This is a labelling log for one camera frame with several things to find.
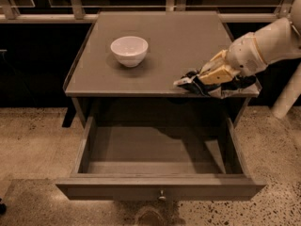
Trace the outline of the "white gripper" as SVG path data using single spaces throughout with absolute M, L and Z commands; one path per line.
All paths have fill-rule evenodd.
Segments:
M 221 50 L 201 69 L 198 79 L 204 85 L 230 82 L 236 75 L 251 76 L 267 68 L 255 34 L 249 32 Z

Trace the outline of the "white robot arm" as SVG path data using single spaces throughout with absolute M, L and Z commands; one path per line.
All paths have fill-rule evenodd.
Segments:
M 301 0 L 294 0 L 290 17 L 248 32 L 207 62 L 197 79 L 213 97 L 252 86 L 256 74 L 271 64 L 301 57 Z

